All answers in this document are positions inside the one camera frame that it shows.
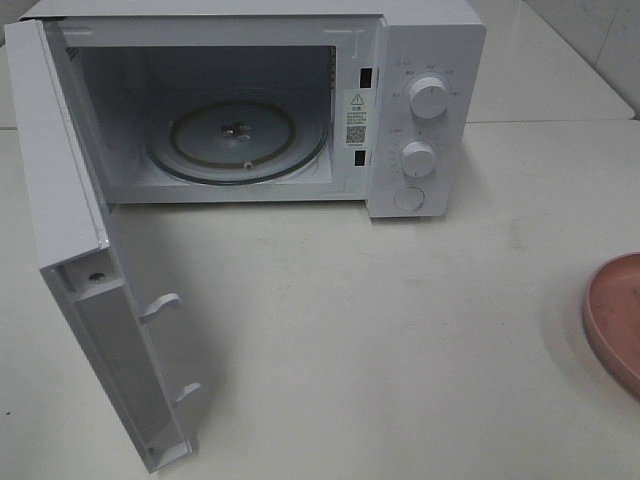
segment wall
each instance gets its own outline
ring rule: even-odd
[[[0,0],[0,27],[15,22],[29,10],[36,0]],[[0,28],[0,45],[4,43],[4,29]]]
[[[640,116],[640,0],[527,0]]]

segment control panel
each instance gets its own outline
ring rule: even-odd
[[[372,217],[446,210],[484,43],[483,25],[389,27],[367,207]]]

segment pink plate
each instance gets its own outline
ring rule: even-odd
[[[640,253],[605,263],[587,287],[584,324],[605,367],[640,397]]]

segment microwave top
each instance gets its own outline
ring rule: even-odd
[[[382,16],[392,25],[480,23],[465,0],[40,0],[23,20],[60,17]]]

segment qr code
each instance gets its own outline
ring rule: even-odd
[[[359,125],[357,127],[347,127],[347,143],[364,143],[367,127]]]

